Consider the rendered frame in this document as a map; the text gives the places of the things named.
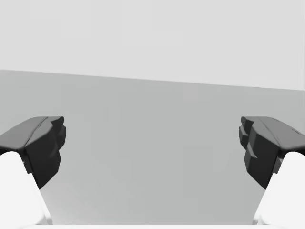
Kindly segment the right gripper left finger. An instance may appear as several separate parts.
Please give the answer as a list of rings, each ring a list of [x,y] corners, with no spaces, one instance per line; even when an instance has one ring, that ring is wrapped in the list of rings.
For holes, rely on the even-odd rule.
[[[30,118],[0,134],[0,225],[51,225],[41,189],[59,171],[62,116]]]

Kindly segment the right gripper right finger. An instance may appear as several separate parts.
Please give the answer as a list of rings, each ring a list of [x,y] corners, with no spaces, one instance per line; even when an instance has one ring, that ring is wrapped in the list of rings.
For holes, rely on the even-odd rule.
[[[305,134],[271,117],[241,117],[247,173],[265,190],[254,225],[305,225]]]

